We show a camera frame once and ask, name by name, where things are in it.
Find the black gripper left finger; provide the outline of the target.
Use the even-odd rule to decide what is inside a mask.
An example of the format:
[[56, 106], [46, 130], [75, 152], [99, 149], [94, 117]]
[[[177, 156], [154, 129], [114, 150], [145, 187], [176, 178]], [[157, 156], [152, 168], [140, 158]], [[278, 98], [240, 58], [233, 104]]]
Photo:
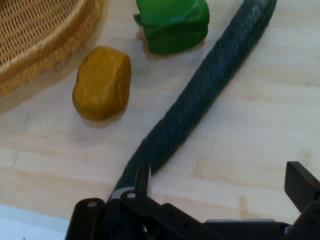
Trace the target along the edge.
[[169, 203], [148, 196], [149, 165], [138, 168], [133, 189], [112, 200], [87, 198], [73, 210], [67, 240], [223, 240], [210, 229]]

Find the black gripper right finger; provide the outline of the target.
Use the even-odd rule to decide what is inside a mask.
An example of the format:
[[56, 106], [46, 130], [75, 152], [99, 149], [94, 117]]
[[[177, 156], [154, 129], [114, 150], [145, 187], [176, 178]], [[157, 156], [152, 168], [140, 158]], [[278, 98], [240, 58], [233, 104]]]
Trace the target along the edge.
[[285, 234], [286, 240], [320, 238], [320, 181], [300, 162], [286, 164], [284, 190], [300, 212]]

